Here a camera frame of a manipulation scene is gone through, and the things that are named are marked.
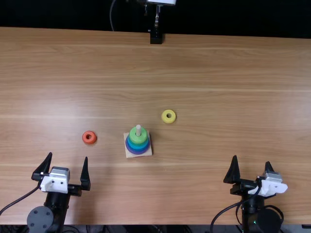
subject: stacking ring toy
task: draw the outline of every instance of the stacking ring toy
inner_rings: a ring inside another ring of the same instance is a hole
[[[144,143],[147,138],[148,138],[148,134],[147,131],[141,127],[141,134],[140,135],[136,135],[136,127],[132,128],[129,134],[130,140],[135,143],[135,144],[142,144]]]
[[[97,140],[97,136],[94,132],[92,131],[86,131],[83,135],[82,135],[82,140],[84,141],[84,143],[86,144],[93,144],[96,142]]]
[[[165,110],[162,115],[162,120],[167,123],[167,124],[171,124],[176,120],[176,114],[173,110],[167,109]]]
[[[125,146],[132,154],[140,155],[145,153],[150,148],[148,132],[140,125],[132,128],[125,139]]]

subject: wood grain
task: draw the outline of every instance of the wood grain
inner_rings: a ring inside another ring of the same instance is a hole
[[[311,41],[0,28],[0,206],[30,191],[49,151],[90,192],[72,197],[67,224],[209,224],[239,200],[223,178],[270,161],[289,189],[267,201],[286,224],[311,223]],[[177,120],[161,120],[173,109]],[[126,159],[123,133],[151,132],[154,155]],[[96,132],[87,146],[82,134]],[[0,224],[25,224],[36,192]],[[217,224],[236,224],[234,211]]]

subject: black wall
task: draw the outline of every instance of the black wall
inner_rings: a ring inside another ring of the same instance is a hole
[[[0,0],[0,26],[109,31],[112,0]],[[116,31],[146,32],[155,8],[117,0]],[[165,33],[311,38],[311,1],[177,0],[162,8]]]

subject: green ring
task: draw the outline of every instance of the green ring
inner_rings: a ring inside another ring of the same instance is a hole
[[[136,127],[132,128],[129,134],[131,142],[134,144],[144,143],[148,139],[147,131],[142,127],[141,134],[139,137],[136,136]]]

